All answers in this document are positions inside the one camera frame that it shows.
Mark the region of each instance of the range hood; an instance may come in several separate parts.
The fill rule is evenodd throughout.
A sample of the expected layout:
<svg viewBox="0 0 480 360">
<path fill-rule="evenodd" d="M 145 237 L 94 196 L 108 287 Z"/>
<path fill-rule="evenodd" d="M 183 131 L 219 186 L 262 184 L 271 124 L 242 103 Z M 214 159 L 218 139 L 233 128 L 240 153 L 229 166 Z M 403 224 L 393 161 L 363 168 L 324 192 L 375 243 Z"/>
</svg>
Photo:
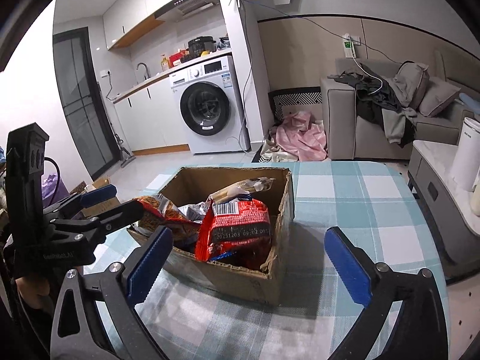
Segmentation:
<svg viewBox="0 0 480 360">
<path fill-rule="evenodd" d="M 172 0 L 154 13 L 156 20 L 180 21 L 220 4 L 220 0 Z"/>
</svg>

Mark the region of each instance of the metal screw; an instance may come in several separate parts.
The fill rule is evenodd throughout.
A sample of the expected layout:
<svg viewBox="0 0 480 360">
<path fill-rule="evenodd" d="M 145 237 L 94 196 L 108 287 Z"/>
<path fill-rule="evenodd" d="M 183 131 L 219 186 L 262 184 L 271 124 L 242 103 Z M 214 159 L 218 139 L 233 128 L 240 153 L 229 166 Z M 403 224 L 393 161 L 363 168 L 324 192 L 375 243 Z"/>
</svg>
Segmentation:
<svg viewBox="0 0 480 360">
<path fill-rule="evenodd" d="M 77 275 L 77 270 L 76 269 L 69 269 L 65 277 L 67 279 L 74 278 Z"/>
<path fill-rule="evenodd" d="M 122 263 L 121 262 L 113 262 L 109 266 L 109 271 L 110 272 L 118 272 L 122 268 Z"/>
<path fill-rule="evenodd" d="M 421 270 L 421 273 L 422 273 L 422 276 L 424 278 L 431 278 L 431 270 L 430 269 L 427 269 L 427 268 L 423 268 Z"/>
<path fill-rule="evenodd" d="M 387 272 L 390 267 L 385 264 L 384 262 L 378 262 L 375 264 L 375 267 L 377 268 L 377 270 L 379 270 L 380 272 Z"/>
</svg>

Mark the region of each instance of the gray sofa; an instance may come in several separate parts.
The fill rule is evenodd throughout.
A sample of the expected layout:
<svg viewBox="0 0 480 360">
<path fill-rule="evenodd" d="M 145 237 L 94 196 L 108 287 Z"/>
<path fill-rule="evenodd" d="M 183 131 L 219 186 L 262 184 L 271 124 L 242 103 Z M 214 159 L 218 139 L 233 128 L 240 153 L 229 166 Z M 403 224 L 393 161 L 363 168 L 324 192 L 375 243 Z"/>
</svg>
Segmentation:
<svg viewBox="0 0 480 360">
<path fill-rule="evenodd" d="M 358 59 L 372 71 L 392 78 L 400 64 Z M 355 65 L 352 59 L 341 58 L 336 62 L 337 74 Z M 333 79 L 321 78 L 323 125 L 327 136 L 328 156 L 332 160 L 354 158 L 399 159 L 410 158 L 412 144 L 400 148 L 390 144 L 380 126 L 356 115 L 355 91 Z M 464 117 L 473 117 L 460 100 L 451 103 L 437 117 L 418 114 L 415 138 L 448 144 L 457 144 Z"/>
</svg>

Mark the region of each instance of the checkered tablecloth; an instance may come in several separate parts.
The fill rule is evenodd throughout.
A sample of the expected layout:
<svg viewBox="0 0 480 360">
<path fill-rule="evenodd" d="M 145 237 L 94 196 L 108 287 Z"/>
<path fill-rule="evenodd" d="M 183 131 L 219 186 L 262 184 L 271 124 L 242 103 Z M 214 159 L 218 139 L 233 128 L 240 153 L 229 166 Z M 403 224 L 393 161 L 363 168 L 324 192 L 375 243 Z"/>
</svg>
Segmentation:
<svg viewBox="0 0 480 360">
<path fill-rule="evenodd" d="M 327 359 L 362 311 L 324 253 L 323 236 L 331 226 L 339 226 L 374 262 L 383 261 L 395 271 L 416 274 L 429 268 L 449 326 L 446 285 L 434 241 L 399 173 L 373 162 L 233 166 L 289 167 L 293 173 L 295 221 L 281 306 L 228 298 L 162 271 L 136 310 L 171 359 Z M 145 192 L 157 192 L 175 170 L 166 173 Z M 124 261 L 136 246 L 126 230 L 109 235 L 95 251 L 96 263 L 85 272 Z M 399 308 L 400 302 L 393 304 L 369 359 L 382 352 Z M 114 346 L 120 347 L 106 309 L 101 312 Z"/>
</svg>

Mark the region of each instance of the coffee table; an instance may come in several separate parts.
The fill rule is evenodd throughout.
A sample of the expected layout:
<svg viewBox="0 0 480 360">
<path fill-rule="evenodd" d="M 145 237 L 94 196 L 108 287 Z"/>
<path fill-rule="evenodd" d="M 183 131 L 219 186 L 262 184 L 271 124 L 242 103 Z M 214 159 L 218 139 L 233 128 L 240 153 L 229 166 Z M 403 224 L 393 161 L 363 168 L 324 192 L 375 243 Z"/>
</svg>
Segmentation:
<svg viewBox="0 0 480 360">
<path fill-rule="evenodd" d="M 480 217 L 470 209 L 473 193 L 457 186 L 449 176 L 457 148 L 414 141 L 408 173 L 439 251 L 447 284 L 480 271 Z"/>
<path fill-rule="evenodd" d="M 374 262 L 416 274 L 429 268 L 437 282 L 449 327 L 448 298 L 440 259 L 418 204 L 402 176 L 381 163 L 238 163 L 235 167 L 288 167 L 295 221 L 279 307 L 244 302 L 162 271 L 136 310 L 172 359 L 327 359 L 362 311 L 353 303 L 324 253 L 323 236 L 339 226 Z M 176 172 L 164 171 L 145 193 L 155 193 Z M 107 237 L 86 273 L 124 261 L 136 247 L 126 230 Z M 370 357 L 392 330 L 400 302 L 386 320 Z M 118 335 L 102 309 L 115 347 Z"/>
</svg>

